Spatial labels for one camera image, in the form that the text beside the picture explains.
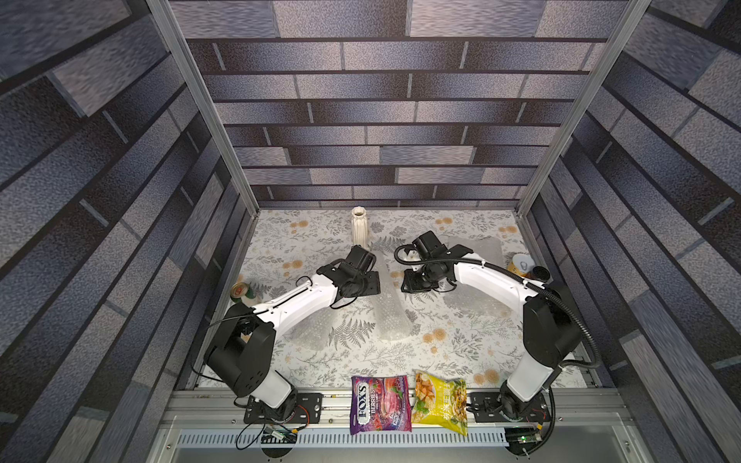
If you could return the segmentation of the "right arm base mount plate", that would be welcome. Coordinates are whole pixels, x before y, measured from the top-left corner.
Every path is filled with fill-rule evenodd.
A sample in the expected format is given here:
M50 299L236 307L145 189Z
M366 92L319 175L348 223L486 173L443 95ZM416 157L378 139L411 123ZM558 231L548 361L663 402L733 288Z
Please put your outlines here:
M539 393L530 401L521 401L510 393L501 395L499 391L473 392L468 395L467 411L478 424L545 424L552 418L547 395L544 393Z

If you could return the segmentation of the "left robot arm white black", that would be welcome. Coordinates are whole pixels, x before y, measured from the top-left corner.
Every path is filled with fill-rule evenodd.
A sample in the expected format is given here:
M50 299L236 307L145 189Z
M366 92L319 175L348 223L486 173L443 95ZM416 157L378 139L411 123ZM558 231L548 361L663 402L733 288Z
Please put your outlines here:
M252 397L272 410L291 409L295 387L271 366L276 341L323 309L341 309L380 294L376 256L354 245L343 259L301 277L294 289L256 306L235 303L211 326L204 354L209 367L237 397Z

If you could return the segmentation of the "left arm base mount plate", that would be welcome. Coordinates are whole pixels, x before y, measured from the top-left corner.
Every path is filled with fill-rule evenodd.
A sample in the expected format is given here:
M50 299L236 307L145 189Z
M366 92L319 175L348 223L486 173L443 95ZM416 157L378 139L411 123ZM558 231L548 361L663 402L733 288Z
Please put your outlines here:
M249 397L244 409L245 424L318 424L321 417L321 393L293 392L278 408Z

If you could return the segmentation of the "white ribbed vase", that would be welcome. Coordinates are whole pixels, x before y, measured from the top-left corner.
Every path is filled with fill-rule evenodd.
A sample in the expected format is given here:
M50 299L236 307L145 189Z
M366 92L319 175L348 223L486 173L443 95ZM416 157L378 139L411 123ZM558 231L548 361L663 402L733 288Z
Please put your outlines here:
M351 210L351 234L354 245L370 250L370 227L366 208L355 206Z

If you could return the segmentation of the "bubble wrap sheet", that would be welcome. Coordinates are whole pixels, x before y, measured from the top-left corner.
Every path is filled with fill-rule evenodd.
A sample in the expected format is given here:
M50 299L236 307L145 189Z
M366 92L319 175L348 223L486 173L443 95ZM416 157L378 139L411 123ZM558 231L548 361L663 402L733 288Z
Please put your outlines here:
M480 258L497 266L503 266L505 263L501 241L496 237L477 240L464 237L448 237L445 244L449 248L455 245L470 248ZM469 318L493 316L494 318L507 319L513 316L513 310L508 305L475 287L458 286L453 292L444 294L443 300L449 308L462 312Z

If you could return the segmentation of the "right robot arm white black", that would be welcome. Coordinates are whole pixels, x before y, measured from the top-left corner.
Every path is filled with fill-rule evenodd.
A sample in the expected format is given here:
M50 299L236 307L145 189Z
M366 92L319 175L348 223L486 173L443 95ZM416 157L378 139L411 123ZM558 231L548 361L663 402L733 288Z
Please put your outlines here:
M398 247L394 259L408 267L401 286L405 293L439 291L447 282L477 289L521 314L524 353L500 387L496 407L508 420L522 421L582 341L584 324L574 305L548 285L487 262L466 246L447 247L433 231Z

